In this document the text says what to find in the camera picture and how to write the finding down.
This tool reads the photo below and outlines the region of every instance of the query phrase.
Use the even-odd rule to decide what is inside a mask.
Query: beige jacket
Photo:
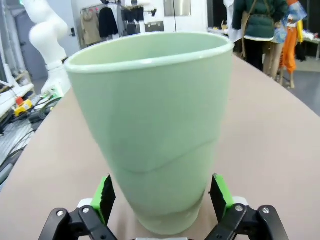
[[[92,11],[84,12],[81,15],[82,37],[86,45],[99,43],[101,41],[99,33],[99,19]]]

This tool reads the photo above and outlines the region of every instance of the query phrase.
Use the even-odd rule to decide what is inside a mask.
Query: gray door
[[[15,17],[15,23],[26,69],[29,71],[33,81],[46,81],[48,79],[48,71],[45,60],[29,40],[29,32],[35,24],[31,21],[26,11]]]

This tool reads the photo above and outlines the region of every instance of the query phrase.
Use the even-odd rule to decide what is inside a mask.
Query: green cup
[[[65,63],[112,174],[153,233],[181,233],[197,219],[233,47],[210,33],[147,33],[97,44]]]

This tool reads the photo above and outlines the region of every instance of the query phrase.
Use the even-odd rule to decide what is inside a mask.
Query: green jacket
[[[243,13],[250,12],[254,0],[235,0],[232,27],[241,29]],[[288,11],[286,0],[257,0],[248,20],[245,35],[254,38],[271,39],[275,35],[275,23],[279,22]]]

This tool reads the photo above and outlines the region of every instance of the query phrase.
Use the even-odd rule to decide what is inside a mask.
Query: yellow fabric
[[[304,35],[302,33],[302,30],[304,29],[304,24],[303,24],[302,20],[300,20],[296,23],[296,27],[298,29],[298,42],[303,43],[304,42]]]

